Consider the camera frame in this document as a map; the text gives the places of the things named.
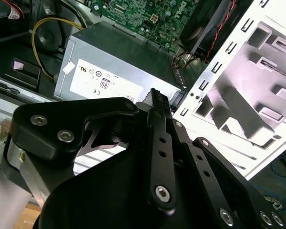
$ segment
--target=capacitor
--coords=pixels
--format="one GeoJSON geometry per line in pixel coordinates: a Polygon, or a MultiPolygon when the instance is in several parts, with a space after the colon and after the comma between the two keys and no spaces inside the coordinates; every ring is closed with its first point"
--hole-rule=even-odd
{"type": "Polygon", "coordinates": [[[177,5],[177,2],[175,0],[172,0],[171,1],[171,6],[176,6],[177,5]]]}
{"type": "Polygon", "coordinates": [[[172,13],[170,11],[165,12],[166,17],[170,17],[172,13]]]}

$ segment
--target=sticker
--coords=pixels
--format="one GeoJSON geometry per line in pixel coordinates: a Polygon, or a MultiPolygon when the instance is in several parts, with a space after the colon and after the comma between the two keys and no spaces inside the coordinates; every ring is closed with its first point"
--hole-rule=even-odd
{"type": "Polygon", "coordinates": [[[79,59],[70,91],[88,99],[125,97],[136,103],[143,88],[79,59]]]}
{"type": "Polygon", "coordinates": [[[17,20],[20,18],[20,14],[19,12],[16,10],[15,7],[13,6],[10,6],[10,14],[8,16],[8,19],[11,19],[11,20],[17,20]]]}
{"type": "Polygon", "coordinates": [[[14,70],[23,70],[24,64],[20,63],[18,61],[14,61],[14,66],[13,69],[14,70]]]}
{"type": "Polygon", "coordinates": [[[66,74],[69,74],[72,69],[75,67],[75,64],[73,64],[71,61],[63,68],[63,71],[66,73],[66,74]]]}

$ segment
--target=blue cable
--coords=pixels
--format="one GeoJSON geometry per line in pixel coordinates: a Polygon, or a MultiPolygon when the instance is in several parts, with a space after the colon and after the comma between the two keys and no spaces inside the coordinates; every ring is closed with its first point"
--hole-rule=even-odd
{"type": "Polygon", "coordinates": [[[274,166],[274,161],[271,163],[271,168],[274,173],[274,175],[283,183],[283,185],[286,187],[286,182],[283,178],[281,178],[278,174],[276,174],[275,166],[274,166]]]}

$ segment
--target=silver metal surface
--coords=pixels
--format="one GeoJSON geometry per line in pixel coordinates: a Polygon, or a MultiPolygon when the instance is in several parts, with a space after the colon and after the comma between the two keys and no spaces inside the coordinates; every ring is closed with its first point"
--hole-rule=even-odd
{"type": "Polygon", "coordinates": [[[50,193],[59,184],[74,176],[72,165],[64,170],[53,171],[50,167],[40,164],[36,159],[30,158],[12,140],[9,145],[7,159],[13,167],[20,171],[40,207],[43,206],[50,193]]]}
{"type": "Polygon", "coordinates": [[[267,225],[269,225],[269,226],[272,225],[272,222],[271,222],[270,218],[269,218],[264,212],[260,211],[260,216],[261,216],[262,220],[263,220],[267,225]]]}
{"type": "Polygon", "coordinates": [[[156,196],[164,203],[167,203],[170,200],[169,191],[161,185],[156,187],[155,193],[156,193],[156,196]]]}
{"type": "Polygon", "coordinates": [[[206,147],[209,147],[209,143],[205,140],[202,140],[202,143],[206,146],[206,147]]]}
{"type": "Polygon", "coordinates": [[[40,114],[35,114],[33,115],[31,118],[31,123],[33,123],[34,125],[38,125],[38,126],[43,126],[46,125],[48,123],[48,120],[45,116],[42,116],[40,114]]]}
{"type": "Polygon", "coordinates": [[[7,159],[9,163],[15,167],[20,168],[21,161],[19,160],[20,154],[23,153],[23,150],[20,149],[16,144],[13,142],[13,140],[10,141],[7,159]]]}
{"type": "Polygon", "coordinates": [[[263,146],[274,135],[274,130],[265,123],[246,99],[233,87],[223,90],[221,97],[229,107],[233,117],[244,130],[246,138],[263,146]]]}
{"type": "Polygon", "coordinates": [[[180,122],[178,122],[178,121],[176,121],[176,125],[177,125],[177,127],[180,127],[180,128],[183,127],[183,125],[180,122]]]}
{"type": "MultiPolygon", "coordinates": [[[[142,87],[143,91],[138,102],[141,102],[153,87],[166,95],[169,100],[181,90],[165,53],[105,22],[97,23],[70,37],[61,69],[69,62],[76,65],[78,59],[142,87]]],[[[64,100],[85,98],[70,91],[74,72],[74,69],[69,74],[60,71],[54,92],[55,98],[64,100]]]]}
{"type": "Polygon", "coordinates": [[[74,135],[70,130],[60,130],[57,133],[57,137],[62,142],[70,143],[74,140],[74,135]]]}
{"type": "Polygon", "coordinates": [[[42,96],[36,92],[29,91],[2,78],[0,78],[0,85],[4,85],[6,87],[6,91],[15,91],[17,92],[17,96],[33,103],[45,103],[54,101],[53,99],[42,96]]]}
{"type": "MultiPolygon", "coordinates": [[[[264,22],[259,23],[258,26],[268,28],[273,35],[281,36],[286,40],[286,36],[264,22]]],[[[245,43],[207,95],[214,107],[225,106],[220,93],[224,87],[232,85],[254,109],[261,104],[286,117],[286,77],[248,61],[255,53],[269,59],[277,65],[279,70],[286,73],[286,53],[276,52],[267,43],[260,49],[245,43]]],[[[280,124],[280,122],[264,116],[262,119],[273,129],[280,124]]]]}
{"type": "Polygon", "coordinates": [[[277,216],[276,213],[272,212],[272,217],[274,218],[275,222],[277,222],[278,225],[280,225],[281,227],[284,226],[284,223],[282,222],[280,217],[277,216]]]}
{"type": "Polygon", "coordinates": [[[219,215],[221,217],[221,219],[226,223],[226,225],[232,227],[233,226],[233,219],[231,217],[231,215],[229,214],[229,212],[227,212],[224,209],[220,209],[219,210],[219,215]]]}

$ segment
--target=green circuit board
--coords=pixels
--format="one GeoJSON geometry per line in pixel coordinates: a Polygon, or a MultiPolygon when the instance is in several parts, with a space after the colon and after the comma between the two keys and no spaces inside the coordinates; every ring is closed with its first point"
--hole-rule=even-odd
{"type": "Polygon", "coordinates": [[[77,0],[174,53],[199,0],[77,0]]]}

